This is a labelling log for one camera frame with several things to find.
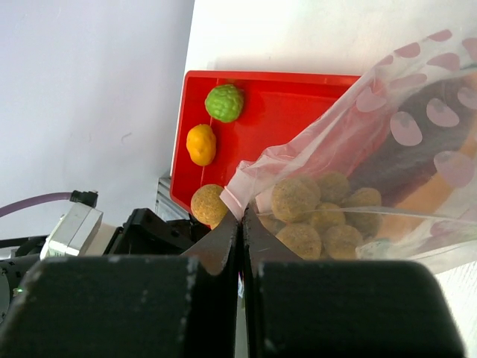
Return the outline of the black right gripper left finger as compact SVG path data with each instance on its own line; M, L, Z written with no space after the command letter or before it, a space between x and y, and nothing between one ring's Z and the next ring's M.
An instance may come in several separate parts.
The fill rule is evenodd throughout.
M49 258L1 325L3 357L232 357L239 224L179 256Z

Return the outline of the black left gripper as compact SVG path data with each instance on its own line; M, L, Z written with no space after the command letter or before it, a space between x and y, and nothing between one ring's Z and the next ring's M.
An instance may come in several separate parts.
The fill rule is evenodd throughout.
M128 220L115 229L106 254L180 255L210 231L194 216L164 221L149 209L135 209Z

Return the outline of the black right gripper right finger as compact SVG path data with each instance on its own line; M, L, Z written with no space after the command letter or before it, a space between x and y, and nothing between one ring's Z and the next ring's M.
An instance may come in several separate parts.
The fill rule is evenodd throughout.
M303 260L242 219L251 357L463 357L434 275L412 261Z

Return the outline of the longan bunch with leaves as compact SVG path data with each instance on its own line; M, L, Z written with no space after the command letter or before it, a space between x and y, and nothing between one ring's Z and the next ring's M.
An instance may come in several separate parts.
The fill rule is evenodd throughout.
M256 214L266 230L304 260L354 260L358 248L379 231L382 217L368 207L381 203L377 189L352 189L345 175L328 172L281 180L271 190L270 206Z

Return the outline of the yellow lemon fruit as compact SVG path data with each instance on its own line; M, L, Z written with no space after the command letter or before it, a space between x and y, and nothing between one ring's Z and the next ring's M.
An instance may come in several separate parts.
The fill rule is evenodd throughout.
M186 137L186 149L193 163L208 166L215 158L216 137L209 125L193 127Z

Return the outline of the green round fruit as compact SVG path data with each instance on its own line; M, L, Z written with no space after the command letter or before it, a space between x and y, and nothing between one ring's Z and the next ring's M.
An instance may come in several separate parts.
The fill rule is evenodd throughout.
M207 113L223 123L231 123L241 115L244 106L244 93L233 84L214 87L205 99Z

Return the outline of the clear zip top bag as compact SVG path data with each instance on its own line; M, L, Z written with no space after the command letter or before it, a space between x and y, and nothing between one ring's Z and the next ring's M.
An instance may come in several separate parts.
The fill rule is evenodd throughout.
M323 115L289 142L242 162L221 200L241 219L247 207L270 206L272 188L285 178L350 175L382 144L381 115L437 81L471 78L476 83L476 30L443 30L395 50L351 86ZM367 240L354 260L413 260L434 273L476 260L475 178L452 193L437 213L398 241Z

